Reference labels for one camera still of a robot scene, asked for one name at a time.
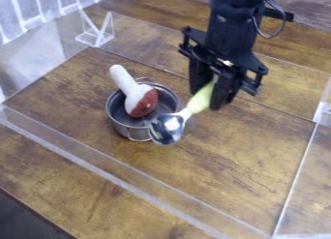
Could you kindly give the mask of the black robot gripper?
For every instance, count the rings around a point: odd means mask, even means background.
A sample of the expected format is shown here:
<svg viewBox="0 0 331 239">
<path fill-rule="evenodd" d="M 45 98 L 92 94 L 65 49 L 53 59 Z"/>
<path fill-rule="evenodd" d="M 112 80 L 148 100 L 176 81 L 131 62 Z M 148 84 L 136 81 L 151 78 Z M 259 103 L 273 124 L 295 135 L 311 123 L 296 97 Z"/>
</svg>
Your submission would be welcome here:
<svg viewBox="0 0 331 239">
<path fill-rule="evenodd" d="M 189 26 L 183 29 L 184 41 L 179 53 L 188 58 L 189 93 L 217 75 L 209 108 L 228 105 L 239 91 L 255 96 L 269 69 L 252 53 L 265 6 L 235 8 L 217 5 L 211 8 L 208 29 Z"/>
</svg>

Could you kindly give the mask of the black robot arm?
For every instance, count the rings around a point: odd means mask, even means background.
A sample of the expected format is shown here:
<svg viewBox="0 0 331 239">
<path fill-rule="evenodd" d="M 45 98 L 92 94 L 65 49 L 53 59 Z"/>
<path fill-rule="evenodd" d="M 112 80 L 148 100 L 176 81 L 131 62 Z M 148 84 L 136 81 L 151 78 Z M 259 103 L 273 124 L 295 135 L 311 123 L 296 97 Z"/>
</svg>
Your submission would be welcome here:
<svg viewBox="0 0 331 239">
<path fill-rule="evenodd" d="M 179 53 L 188 58 L 189 91 L 211 86 L 207 107 L 228 105 L 239 91 L 260 93 L 263 76 L 269 69 L 252 52 L 263 35 L 260 23 L 265 5 L 273 0 L 209 0 L 208 29 L 183 29 Z"/>
</svg>

